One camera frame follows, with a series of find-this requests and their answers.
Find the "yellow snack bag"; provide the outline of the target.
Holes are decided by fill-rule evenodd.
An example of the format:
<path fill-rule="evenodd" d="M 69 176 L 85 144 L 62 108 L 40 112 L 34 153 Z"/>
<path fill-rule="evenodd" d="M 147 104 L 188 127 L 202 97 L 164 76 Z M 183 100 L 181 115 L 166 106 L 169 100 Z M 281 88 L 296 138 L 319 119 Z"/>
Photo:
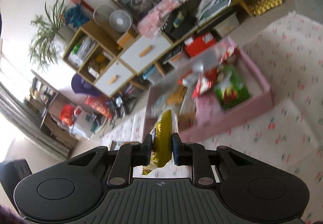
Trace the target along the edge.
<path fill-rule="evenodd" d="M 187 92 L 187 87 L 183 85 L 178 85 L 175 91 L 167 98 L 167 105 L 177 105 L 183 102 L 185 94 Z"/>

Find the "purple cap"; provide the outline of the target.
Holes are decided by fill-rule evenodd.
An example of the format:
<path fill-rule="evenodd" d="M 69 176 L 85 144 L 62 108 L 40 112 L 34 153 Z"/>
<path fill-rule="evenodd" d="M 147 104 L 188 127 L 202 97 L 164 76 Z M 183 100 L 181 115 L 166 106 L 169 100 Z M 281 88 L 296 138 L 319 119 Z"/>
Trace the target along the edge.
<path fill-rule="evenodd" d="M 99 97 L 102 95 L 100 90 L 96 89 L 77 73 L 72 77 L 71 88 L 75 94 L 90 95 L 92 97 Z"/>

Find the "green snack bag with girl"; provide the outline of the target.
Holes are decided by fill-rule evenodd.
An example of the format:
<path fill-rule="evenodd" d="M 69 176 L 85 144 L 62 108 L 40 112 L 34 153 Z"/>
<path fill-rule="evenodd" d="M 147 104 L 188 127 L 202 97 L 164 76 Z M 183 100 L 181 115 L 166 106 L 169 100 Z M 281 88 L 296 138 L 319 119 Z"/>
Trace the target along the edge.
<path fill-rule="evenodd" d="M 223 110 L 231 109 L 250 99 L 251 94 L 234 65 L 221 65 L 214 93 Z"/>

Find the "pink shallow cardboard box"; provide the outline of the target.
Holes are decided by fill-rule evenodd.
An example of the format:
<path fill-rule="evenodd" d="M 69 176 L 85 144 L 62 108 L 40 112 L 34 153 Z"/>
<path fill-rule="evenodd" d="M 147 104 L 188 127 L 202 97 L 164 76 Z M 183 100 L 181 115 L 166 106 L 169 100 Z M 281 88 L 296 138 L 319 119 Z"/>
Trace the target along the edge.
<path fill-rule="evenodd" d="M 144 135 L 151 131 L 157 121 L 158 115 L 154 114 L 152 109 L 158 99 L 173 90 L 178 84 L 178 80 L 188 71 L 214 67 L 218 63 L 219 56 L 231 46 L 237 46 L 237 44 L 231 37 L 227 36 L 219 43 L 191 58 L 181 69 L 170 72 L 163 80 L 150 88 Z M 239 52 L 234 66 L 251 93 L 250 99 L 231 109 L 223 110 L 214 91 L 201 96 L 196 104 L 197 112 L 193 126 L 178 131 L 183 142 L 199 142 L 224 133 L 263 115 L 274 107 L 270 84 L 243 50 Z"/>

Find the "cherry print floor cloth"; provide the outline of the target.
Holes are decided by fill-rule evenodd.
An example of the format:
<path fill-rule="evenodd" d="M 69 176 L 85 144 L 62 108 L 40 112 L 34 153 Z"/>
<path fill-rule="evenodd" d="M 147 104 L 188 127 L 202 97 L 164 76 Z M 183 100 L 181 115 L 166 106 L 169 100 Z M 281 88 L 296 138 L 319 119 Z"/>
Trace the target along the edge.
<path fill-rule="evenodd" d="M 322 24 L 290 13 L 243 47 L 223 39 L 102 142 L 154 223 L 320 221 Z"/>

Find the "yellow egg tray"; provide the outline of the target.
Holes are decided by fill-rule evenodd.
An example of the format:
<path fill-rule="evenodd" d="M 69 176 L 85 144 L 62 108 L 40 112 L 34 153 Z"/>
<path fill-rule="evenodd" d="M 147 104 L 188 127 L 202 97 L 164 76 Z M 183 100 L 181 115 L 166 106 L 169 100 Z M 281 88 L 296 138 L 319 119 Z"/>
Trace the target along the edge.
<path fill-rule="evenodd" d="M 282 0 L 256 0 L 252 5 L 249 6 L 249 9 L 253 15 L 259 16 L 282 4 Z"/>

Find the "red shoe box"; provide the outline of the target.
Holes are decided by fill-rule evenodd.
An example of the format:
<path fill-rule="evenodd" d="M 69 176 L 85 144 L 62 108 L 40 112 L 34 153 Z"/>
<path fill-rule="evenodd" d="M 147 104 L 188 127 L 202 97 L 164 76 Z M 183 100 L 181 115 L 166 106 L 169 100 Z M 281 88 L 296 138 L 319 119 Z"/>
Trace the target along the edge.
<path fill-rule="evenodd" d="M 192 58 L 216 44 L 216 39 L 211 32 L 193 38 L 193 41 L 184 46 L 186 53 Z"/>

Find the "white desk fan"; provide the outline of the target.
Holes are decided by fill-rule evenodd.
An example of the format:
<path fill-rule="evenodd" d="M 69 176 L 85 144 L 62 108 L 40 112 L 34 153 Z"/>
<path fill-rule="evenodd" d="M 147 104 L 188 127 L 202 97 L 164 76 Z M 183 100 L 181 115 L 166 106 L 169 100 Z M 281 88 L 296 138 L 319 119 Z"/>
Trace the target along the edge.
<path fill-rule="evenodd" d="M 109 16 L 109 24 L 117 32 L 125 33 L 132 26 L 132 16 L 125 10 L 115 10 Z"/>

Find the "potted green plant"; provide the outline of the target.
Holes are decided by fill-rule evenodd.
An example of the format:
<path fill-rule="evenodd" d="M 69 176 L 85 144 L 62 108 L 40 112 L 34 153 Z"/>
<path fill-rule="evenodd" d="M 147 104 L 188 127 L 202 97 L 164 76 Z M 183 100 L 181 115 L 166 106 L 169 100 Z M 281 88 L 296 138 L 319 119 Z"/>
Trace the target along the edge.
<path fill-rule="evenodd" d="M 71 23 L 68 7 L 65 0 L 55 0 L 53 5 L 44 5 L 45 14 L 35 15 L 30 25 L 37 29 L 29 46 L 30 63 L 39 69 L 47 69 L 51 64 L 58 62 L 58 46 L 54 44 L 59 30 Z"/>

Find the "wooden shelf cabinet white drawers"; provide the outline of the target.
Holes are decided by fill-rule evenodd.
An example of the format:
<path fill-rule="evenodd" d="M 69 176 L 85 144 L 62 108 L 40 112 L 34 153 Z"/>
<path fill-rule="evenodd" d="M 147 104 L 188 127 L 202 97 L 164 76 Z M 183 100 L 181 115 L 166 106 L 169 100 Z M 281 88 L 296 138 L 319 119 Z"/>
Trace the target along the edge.
<path fill-rule="evenodd" d="M 132 18 L 125 33 L 96 20 L 83 24 L 67 46 L 63 60 L 77 74 L 106 96 L 113 96 L 125 84 L 159 60 L 188 36 L 202 32 L 234 5 L 245 0 L 189 0 L 169 14 L 163 29 L 153 39 L 140 35 Z"/>

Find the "red white snack bag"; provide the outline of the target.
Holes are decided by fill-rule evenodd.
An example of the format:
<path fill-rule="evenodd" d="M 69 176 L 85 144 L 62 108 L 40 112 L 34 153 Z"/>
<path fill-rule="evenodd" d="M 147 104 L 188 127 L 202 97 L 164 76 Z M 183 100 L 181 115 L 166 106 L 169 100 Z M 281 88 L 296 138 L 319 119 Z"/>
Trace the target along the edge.
<path fill-rule="evenodd" d="M 192 94 L 192 99 L 195 99 L 207 93 L 216 84 L 224 81 L 224 66 L 225 64 L 230 65 L 235 63 L 238 53 L 238 47 L 231 46 L 227 48 L 225 52 L 219 57 L 218 63 L 215 67 L 200 74 Z"/>

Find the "red orange patterned bag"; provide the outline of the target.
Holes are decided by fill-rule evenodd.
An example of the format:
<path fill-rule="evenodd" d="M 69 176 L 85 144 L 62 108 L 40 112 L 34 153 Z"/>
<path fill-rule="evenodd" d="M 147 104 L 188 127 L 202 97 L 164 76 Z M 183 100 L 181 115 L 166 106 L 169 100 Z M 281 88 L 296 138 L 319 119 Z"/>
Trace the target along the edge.
<path fill-rule="evenodd" d="M 112 119 L 114 117 L 114 112 L 110 109 L 108 98 L 105 95 L 89 95 L 86 97 L 85 103 L 108 119 Z"/>

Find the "gold foil snack bag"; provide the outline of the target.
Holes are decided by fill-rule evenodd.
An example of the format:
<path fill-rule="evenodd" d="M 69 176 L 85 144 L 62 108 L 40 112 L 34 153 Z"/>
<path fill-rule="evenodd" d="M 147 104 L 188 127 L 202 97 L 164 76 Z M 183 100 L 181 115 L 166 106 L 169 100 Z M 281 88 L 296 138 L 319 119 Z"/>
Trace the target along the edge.
<path fill-rule="evenodd" d="M 152 154 L 149 165 L 142 169 L 143 175 L 148 175 L 157 168 L 165 167 L 172 159 L 172 133 L 172 111 L 166 110 L 151 130 Z"/>

